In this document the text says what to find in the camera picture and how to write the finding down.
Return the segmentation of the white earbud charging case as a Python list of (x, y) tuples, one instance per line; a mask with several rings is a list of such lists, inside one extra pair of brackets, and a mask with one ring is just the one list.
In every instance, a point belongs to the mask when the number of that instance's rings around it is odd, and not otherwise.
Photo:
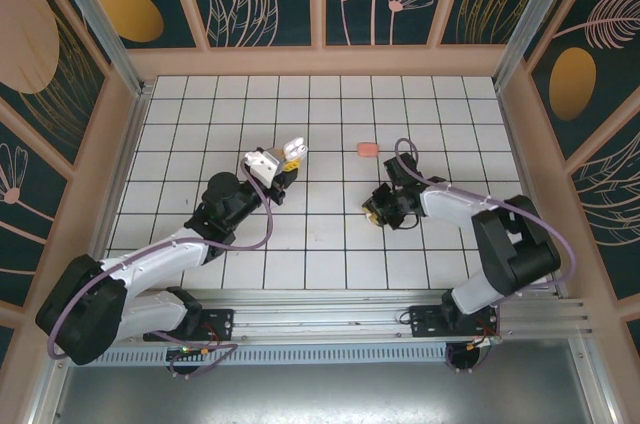
[[(290, 160), (290, 159), (296, 159), (298, 157), (300, 157), (302, 159), (306, 157), (307, 152), (308, 152), (308, 148), (307, 148), (305, 139), (304, 139), (304, 142), (305, 142), (304, 146), (298, 147), (298, 146), (296, 146), (296, 140), (298, 138), (303, 138), (303, 137), (296, 137), (296, 138), (288, 141), (286, 144), (283, 145), (282, 151), (283, 151), (283, 154), (284, 154), (285, 161), (286, 160)], [(292, 152), (287, 152), (286, 146), (288, 144), (294, 144), (296, 146), (295, 149)]]

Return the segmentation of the perforated metal strip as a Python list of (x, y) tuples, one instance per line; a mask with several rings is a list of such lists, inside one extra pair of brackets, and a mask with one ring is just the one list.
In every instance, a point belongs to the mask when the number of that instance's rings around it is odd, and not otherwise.
[[(223, 356), (222, 350), (188, 351), (177, 347), (118, 347), (94, 363), (104, 366), (195, 366)], [(225, 358), (224, 365), (359, 364), (442, 362), (444, 343), (370, 343), (329, 345), (241, 345)]]

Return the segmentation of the aluminium side rail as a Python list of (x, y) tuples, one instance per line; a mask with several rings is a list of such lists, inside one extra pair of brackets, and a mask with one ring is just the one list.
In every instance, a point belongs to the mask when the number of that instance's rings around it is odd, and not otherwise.
[(561, 168), (560, 150), (530, 76), (527, 73), (513, 75), (501, 89), (500, 103), (526, 191), (540, 217), (564, 233), (561, 218), (566, 179)]
[(96, 261), (101, 260), (107, 251), (112, 226), (124, 193), (128, 172), (134, 159), (153, 88), (153, 81), (144, 81), (141, 92), (132, 101), (123, 136), (115, 156), (113, 172), (89, 247), (89, 255)]

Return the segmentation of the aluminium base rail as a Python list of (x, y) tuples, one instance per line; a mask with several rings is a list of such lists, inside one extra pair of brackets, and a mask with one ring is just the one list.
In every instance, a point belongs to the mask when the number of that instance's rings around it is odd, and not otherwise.
[[(440, 290), (193, 290), (205, 308), (232, 309), (238, 344), (409, 342), (413, 305), (437, 305)], [(500, 305), (497, 333), (507, 340), (590, 337), (594, 325), (579, 299), (526, 292)]]

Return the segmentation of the aluminium frame post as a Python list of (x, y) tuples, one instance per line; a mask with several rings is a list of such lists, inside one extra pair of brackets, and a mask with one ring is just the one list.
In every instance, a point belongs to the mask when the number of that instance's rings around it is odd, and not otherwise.
[(142, 95), (144, 81), (135, 69), (126, 48), (115, 32), (99, 0), (74, 0), (85, 15), (98, 41), (135, 97)]
[(591, 334), (570, 340), (578, 379), (593, 424), (625, 424), (614, 387)]
[(517, 22), (492, 76), (494, 90), (500, 96), (520, 64), (524, 52), (541, 27), (556, 0), (529, 0)]

